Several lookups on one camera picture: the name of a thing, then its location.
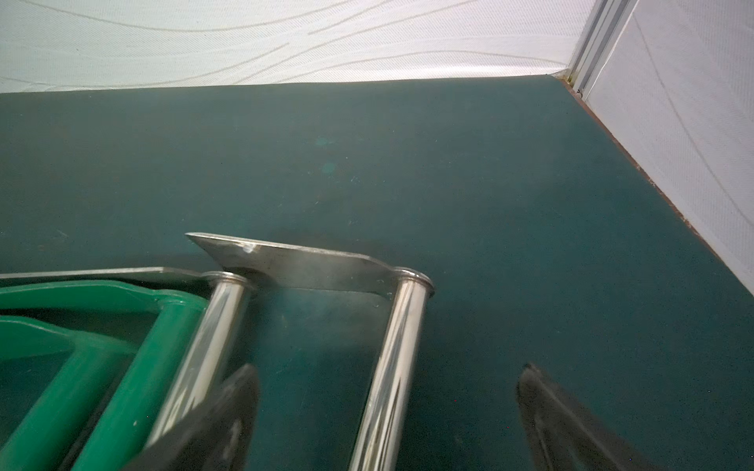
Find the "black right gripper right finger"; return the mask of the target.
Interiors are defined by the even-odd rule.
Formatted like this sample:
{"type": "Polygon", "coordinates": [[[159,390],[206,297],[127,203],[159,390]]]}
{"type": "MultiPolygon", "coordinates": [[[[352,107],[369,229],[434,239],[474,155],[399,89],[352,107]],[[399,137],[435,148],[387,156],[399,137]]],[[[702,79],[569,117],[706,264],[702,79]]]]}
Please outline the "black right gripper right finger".
{"type": "Polygon", "coordinates": [[[660,468],[534,364],[523,367],[516,402],[538,470],[660,468]]]}

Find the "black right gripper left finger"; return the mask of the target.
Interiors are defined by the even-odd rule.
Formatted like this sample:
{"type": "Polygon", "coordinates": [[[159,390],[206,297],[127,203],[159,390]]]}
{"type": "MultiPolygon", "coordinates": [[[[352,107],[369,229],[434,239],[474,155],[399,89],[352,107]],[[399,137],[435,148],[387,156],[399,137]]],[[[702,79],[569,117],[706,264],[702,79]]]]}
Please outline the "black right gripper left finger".
{"type": "Polygon", "coordinates": [[[260,399],[258,372],[243,365],[126,470],[243,470],[260,399]]]}

